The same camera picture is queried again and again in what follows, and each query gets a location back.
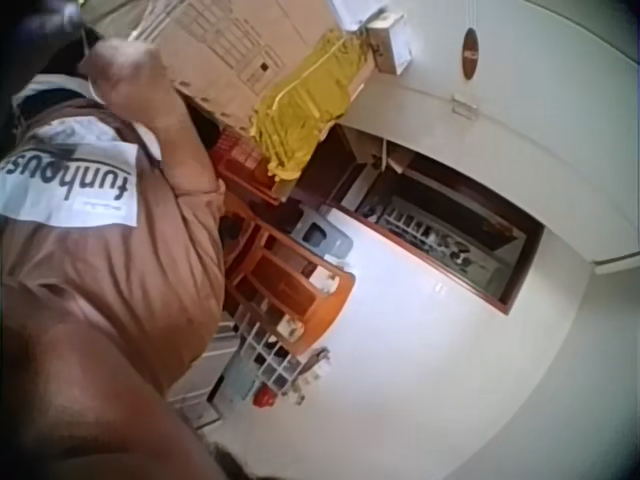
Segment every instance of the yellow cloth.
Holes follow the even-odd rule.
[[[267,94],[251,135],[269,158],[269,173],[293,180],[308,163],[325,128],[346,112],[349,87],[367,62],[365,39],[330,30],[294,72]]]

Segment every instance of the man's arm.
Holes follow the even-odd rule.
[[[154,47],[102,41],[80,68],[112,112],[156,135],[162,169],[177,195],[219,191],[211,160]]]

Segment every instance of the small white box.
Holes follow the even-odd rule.
[[[378,70],[400,75],[412,58],[405,14],[383,12],[367,24],[367,33]]]

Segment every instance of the hand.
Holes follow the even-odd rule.
[[[188,118],[160,54],[151,45],[103,40],[80,65],[96,94],[120,118],[139,122],[154,133]]]

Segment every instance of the hair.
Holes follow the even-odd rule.
[[[278,477],[257,477],[249,473],[237,457],[222,445],[212,445],[211,453],[228,480],[283,480]]]

